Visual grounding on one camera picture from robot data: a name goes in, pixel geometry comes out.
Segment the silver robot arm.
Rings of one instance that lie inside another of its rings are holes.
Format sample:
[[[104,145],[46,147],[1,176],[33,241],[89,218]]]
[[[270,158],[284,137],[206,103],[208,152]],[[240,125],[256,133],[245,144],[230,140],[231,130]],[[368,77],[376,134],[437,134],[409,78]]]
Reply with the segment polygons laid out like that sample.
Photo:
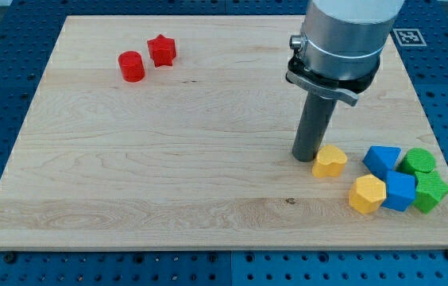
[[[404,0],[312,0],[286,79],[311,95],[351,106],[371,84]]]

